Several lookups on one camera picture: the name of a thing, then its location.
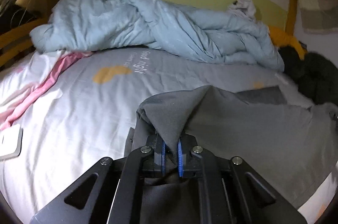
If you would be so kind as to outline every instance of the gray bedsheet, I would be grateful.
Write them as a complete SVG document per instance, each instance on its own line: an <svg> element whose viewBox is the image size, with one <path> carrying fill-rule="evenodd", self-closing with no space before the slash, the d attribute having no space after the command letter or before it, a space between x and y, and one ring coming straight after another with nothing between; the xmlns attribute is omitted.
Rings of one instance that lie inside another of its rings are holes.
<svg viewBox="0 0 338 224"><path fill-rule="evenodd" d="M260 103L212 86L168 92L140 105L133 149L156 131L177 155L181 133L191 134L216 156L244 158L298 208L337 163L338 134L331 111L337 112L333 104L305 109Z"/></svg>
<svg viewBox="0 0 338 224"><path fill-rule="evenodd" d="M213 85L239 92L278 86L288 103L310 107L285 75L257 65L206 64L145 48L80 59L15 122L17 158L0 162L0 191L24 224L104 156L124 156L136 111L148 97Z"/></svg>

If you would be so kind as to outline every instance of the pink cloth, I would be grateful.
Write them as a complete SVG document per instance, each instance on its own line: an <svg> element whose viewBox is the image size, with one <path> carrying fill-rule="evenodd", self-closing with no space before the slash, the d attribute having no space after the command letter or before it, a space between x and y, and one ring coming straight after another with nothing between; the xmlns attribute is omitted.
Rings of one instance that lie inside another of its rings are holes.
<svg viewBox="0 0 338 224"><path fill-rule="evenodd" d="M0 130L9 128L13 122L18 119L27 109L33 104L40 96L42 96L46 91L48 91L57 81L58 77L62 72L68 69L72 64L77 60L88 57L92 53L82 53L82 52L73 52L62 58L60 58L46 80L38 86L34 91L32 91L22 102L19 104L14 111L6 118L5 122L0 126Z"/></svg>

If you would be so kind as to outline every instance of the light blue comforter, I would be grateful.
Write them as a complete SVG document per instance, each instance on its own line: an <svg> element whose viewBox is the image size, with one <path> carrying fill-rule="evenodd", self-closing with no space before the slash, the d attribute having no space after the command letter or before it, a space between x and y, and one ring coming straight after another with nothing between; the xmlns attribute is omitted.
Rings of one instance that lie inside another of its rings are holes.
<svg viewBox="0 0 338 224"><path fill-rule="evenodd" d="M40 52L146 45L199 62L284 70L265 25L161 0L60 0L30 36Z"/></svg>

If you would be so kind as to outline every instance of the screw head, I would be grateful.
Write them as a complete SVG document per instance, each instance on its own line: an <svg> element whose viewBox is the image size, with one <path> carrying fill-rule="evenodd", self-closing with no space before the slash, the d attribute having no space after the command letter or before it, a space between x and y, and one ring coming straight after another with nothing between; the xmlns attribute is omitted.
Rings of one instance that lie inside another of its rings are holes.
<svg viewBox="0 0 338 224"><path fill-rule="evenodd" d="M104 157L100 160L102 165L110 165L112 162L113 160L110 157Z"/></svg>
<svg viewBox="0 0 338 224"><path fill-rule="evenodd" d="M201 152L203 152L203 148L201 146L195 146L195 147L192 148L192 151L194 153L201 153Z"/></svg>
<svg viewBox="0 0 338 224"><path fill-rule="evenodd" d="M141 147L141 152L142 153L149 153L151 151L151 147L149 146L143 146Z"/></svg>
<svg viewBox="0 0 338 224"><path fill-rule="evenodd" d="M235 164L235 165L241 165L243 163L243 159L240 158L239 156L235 156L233 159L232 159L232 162Z"/></svg>

